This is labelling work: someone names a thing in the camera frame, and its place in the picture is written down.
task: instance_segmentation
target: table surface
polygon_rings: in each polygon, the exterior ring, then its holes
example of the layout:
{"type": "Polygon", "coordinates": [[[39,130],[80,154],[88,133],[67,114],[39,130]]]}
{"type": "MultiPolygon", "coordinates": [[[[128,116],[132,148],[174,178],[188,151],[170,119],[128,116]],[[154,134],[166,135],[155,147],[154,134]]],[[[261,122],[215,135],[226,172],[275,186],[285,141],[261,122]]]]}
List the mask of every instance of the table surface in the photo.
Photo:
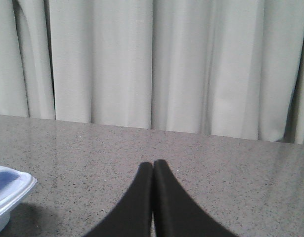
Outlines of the table surface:
{"type": "Polygon", "coordinates": [[[0,165],[38,183],[0,237],[81,237],[139,163],[160,158],[237,235],[304,237],[304,146],[11,116],[0,116],[0,165]]]}

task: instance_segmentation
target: curtain fold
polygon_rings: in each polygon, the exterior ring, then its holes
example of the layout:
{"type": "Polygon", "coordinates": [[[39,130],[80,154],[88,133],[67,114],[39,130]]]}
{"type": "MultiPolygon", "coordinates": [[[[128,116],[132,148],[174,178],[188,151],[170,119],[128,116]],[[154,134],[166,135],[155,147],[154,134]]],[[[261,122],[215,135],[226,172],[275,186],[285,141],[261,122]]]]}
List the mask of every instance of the curtain fold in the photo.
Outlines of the curtain fold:
{"type": "Polygon", "coordinates": [[[288,113],[304,144],[304,0],[0,0],[0,114],[282,141],[288,113]]]}

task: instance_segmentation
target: gray speckled countertop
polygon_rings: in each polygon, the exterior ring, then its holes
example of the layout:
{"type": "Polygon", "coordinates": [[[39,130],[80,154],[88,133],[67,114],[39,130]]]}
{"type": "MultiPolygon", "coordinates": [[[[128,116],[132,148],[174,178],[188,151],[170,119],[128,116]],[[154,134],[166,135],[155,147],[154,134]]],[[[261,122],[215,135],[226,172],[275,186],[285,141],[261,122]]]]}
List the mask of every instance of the gray speckled countertop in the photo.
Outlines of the gray speckled countertop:
{"type": "Polygon", "coordinates": [[[80,237],[139,163],[159,158],[239,236],[304,237],[304,146],[10,116],[0,116],[0,165],[38,183],[0,237],[80,237]]]}

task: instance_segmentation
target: white plastic container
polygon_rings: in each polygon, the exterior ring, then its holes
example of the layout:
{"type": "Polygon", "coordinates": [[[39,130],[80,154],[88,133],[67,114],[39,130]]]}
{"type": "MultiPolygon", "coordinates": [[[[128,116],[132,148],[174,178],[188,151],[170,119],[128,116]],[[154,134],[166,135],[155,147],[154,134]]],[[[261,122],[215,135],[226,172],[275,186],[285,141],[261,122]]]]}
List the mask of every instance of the white plastic container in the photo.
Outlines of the white plastic container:
{"type": "Polygon", "coordinates": [[[37,180],[29,173],[0,166],[0,231],[12,211],[34,187],[37,180]]]}

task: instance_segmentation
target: white curtain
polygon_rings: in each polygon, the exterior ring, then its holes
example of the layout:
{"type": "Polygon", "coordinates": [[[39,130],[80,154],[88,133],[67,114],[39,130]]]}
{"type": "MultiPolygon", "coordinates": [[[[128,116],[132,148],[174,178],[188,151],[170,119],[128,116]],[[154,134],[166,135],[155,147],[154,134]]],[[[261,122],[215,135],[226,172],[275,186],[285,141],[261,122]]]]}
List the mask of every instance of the white curtain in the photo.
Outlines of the white curtain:
{"type": "Polygon", "coordinates": [[[304,0],[0,0],[0,114],[304,144],[304,0]]]}

